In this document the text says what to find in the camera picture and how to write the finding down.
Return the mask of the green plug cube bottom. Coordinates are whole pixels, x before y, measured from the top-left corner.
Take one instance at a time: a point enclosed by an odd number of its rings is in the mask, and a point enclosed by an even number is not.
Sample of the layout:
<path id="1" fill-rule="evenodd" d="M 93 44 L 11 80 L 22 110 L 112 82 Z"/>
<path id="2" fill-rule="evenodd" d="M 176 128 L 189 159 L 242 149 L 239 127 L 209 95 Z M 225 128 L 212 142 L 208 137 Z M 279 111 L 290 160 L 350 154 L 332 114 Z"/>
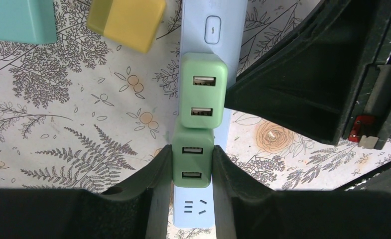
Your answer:
<path id="1" fill-rule="evenodd" d="M 180 61 L 179 116 L 184 127 L 220 126 L 228 67 L 213 53 L 185 53 Z"/>

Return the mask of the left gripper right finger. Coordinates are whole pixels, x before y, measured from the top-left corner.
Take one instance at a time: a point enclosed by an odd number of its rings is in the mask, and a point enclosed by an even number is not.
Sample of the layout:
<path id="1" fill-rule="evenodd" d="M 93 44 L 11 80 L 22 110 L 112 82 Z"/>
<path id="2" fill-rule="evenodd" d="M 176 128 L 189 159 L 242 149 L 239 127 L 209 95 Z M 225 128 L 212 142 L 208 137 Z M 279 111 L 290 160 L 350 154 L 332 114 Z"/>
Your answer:
<path id="1" fill-rule="evenodd" d="M 391 194 L 275 191 L 213 149 L 219 239 L 391 239 Z"/>

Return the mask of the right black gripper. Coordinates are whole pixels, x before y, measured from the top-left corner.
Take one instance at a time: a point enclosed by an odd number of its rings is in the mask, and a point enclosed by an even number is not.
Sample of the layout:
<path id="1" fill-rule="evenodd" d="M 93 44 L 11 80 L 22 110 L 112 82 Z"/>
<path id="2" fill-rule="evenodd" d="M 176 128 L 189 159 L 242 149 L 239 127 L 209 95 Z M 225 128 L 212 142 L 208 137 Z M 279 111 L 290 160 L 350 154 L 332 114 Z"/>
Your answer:
<path id="1" fill-rule="evenodd" d="M 320 143 L 381 150 L 391 139 L 391 0 L 321 0 L 287 26 L 225 106 Z"/>

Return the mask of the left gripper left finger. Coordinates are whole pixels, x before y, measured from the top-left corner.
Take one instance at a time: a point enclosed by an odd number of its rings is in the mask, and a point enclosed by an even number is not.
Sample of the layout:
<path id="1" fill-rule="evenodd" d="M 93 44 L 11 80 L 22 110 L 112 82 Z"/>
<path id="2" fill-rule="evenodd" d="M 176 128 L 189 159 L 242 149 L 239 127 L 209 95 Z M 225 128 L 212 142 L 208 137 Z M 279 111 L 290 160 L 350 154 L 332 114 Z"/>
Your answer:
<path id="1" fill-rule="evenodd" d="M 0 189 L 0 239 L 164 239 L 172 150 L 100 194 Z"/>

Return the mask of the green plug cube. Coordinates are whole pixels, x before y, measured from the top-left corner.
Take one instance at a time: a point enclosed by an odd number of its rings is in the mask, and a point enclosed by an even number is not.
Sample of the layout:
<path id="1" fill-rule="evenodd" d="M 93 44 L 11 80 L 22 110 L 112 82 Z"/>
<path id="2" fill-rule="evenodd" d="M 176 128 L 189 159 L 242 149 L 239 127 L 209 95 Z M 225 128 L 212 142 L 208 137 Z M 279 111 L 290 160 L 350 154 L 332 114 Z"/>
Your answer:
<path id="1" fill-rule="evenodd" d="M 211 183 L 212 129 L 175 125 L 172 137 L 172 179 L 177 187 L 206 188 Z"/>
<path id="2" fill-rule="evenodd" d="M 220 126 L 228 67 L 213 53 L 185 53 L 180 61 L 179 116 L 184 127 Z"/>

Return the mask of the blue power strip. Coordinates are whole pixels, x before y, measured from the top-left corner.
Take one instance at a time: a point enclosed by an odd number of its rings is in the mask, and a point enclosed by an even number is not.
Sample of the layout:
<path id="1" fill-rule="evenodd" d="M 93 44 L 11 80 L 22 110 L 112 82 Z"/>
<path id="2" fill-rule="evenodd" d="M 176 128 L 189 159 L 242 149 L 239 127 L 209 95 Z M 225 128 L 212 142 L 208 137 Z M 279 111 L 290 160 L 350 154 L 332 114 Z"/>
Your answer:
<path id="1" fill-rule="evenodd" d="M 188 52 L 216 54 L 228 67 L 227 90 L 236 82 L 246 10 L 245 0 L 183 1 L 180 61 Z M 177 123 L 182 124 L 179 109 L 175 125 Z M 214 147 L 226 148 L 229 128 L 230 110 L 224 106 L 222 123 L 212 129 Z M 173 224 L 176 227 L 211 228 L 215 223 L 212 175 L 211 183 L 206 188 L 174 185 L 173 209 Z"/>

